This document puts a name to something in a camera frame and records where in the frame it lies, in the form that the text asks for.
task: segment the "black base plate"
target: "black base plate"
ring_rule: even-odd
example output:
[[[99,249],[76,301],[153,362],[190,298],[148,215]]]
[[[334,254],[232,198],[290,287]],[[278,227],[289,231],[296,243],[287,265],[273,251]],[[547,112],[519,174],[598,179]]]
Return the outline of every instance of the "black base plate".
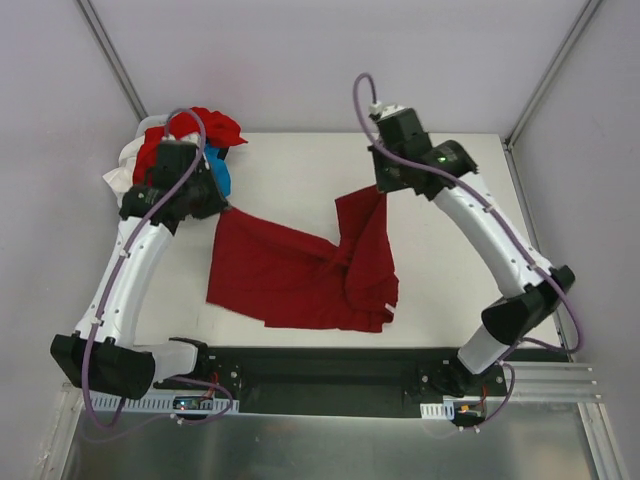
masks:
[[[456,351],[210,347],[212,370],[201,379],[217,376],[240,400],[242,413],[419,418],[421,403],[442,402],[442,395],[429,385],[429,372]],[[539,349],[519,349],[509,359],[567,360]],[[503,375],[500,367],[492,368],[467,395],[480,397],[484,384],[489,396],[504,396],[506,384],[496,380]],[[156,385],[175,387],[168,382]]]

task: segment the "metal floor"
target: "metal floor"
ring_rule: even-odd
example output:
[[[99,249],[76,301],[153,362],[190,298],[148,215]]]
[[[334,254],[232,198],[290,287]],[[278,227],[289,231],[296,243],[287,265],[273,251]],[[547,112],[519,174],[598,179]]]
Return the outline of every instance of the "metal floor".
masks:
[[[125,413],[118,430],[145,418]],[[597,478],[578,407],[567,403],[514,401],[479,434],[446,421],[229,415],[198,427],[160,420],[93,445],[77,433],[84,421],[65,480]],[[100,435],[90,425],[86,434]]]

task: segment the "red t-shirt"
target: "red t-shirt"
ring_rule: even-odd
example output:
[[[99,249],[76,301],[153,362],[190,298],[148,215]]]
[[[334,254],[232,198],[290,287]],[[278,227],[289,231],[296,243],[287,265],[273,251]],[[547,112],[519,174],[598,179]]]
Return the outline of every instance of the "red t-shirt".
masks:
[[[336,200],[340,245],[234,208],[220,216],[207,302],[267,327],[381,332],[398,279],[386,196],[375,187]]]

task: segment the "black joint housing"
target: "black joint housing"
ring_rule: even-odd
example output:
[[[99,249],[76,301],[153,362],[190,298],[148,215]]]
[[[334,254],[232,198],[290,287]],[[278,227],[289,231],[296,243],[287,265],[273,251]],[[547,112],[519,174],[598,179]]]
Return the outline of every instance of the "black joint housing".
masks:
[[[568,292],[576,277],[566,265],[550,269],[551,278],[563,292]],[[513,345],[530,330],[551,315],[560,304],[560,297],[544,281],[538,286],[528,285],[525,292],[509,299],[501,298],[482,311],[482,323],[487,331],[503,345]]]
[[[129,216],[144,217],[187,172],[197,152],[197,146],[190,142],[165,140],[159,143],[156,165],[147,170],[144,184],[134,185],[124,195],[120,217],[125,220]],[[228,149],[220,150],[218,156],[223,158],[227,152]],[[162,223],[175,234],[178,224],[187,215],[203,219],[227,208],[229,203],[203,156],[186,182],[153,215],[151,223]]]
[[[377,121],[380,139],[392,153],[444,171],[456,178],[477,172],[477,165],[462,146],[453,141],[433,147],[429,134],[422,129],[414,109],[406,108]],[[452,188],[453,182],[433,172],[401,165],[387,158],[375,146],[370,146],[373,156],[378,190],[389,193],[413,188],[417,195],[433,200],[444,188]]]
[[[86,345],[87,340],[77,335],[56,335],[51,342],[51,356],[77,388],[82,387],[82,358]],[[139,400],[151,386],[155,367],[149,352],[94,342],[89,363],[89,389]]]

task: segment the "blue cloth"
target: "blue cloth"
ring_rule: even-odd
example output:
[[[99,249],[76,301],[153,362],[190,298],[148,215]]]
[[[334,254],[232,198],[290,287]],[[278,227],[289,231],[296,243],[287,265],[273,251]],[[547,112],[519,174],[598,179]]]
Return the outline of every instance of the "blue cloth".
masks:
[[[231,195],[231,175],[229,175],[226,163],[218,158],[219,152],[219,148],[212,147],[208,142],[204,147],[204,156],[209,165],[211,165],[211,170],[216,176],[216,180],[218,180],[220,191],[226,198]]]

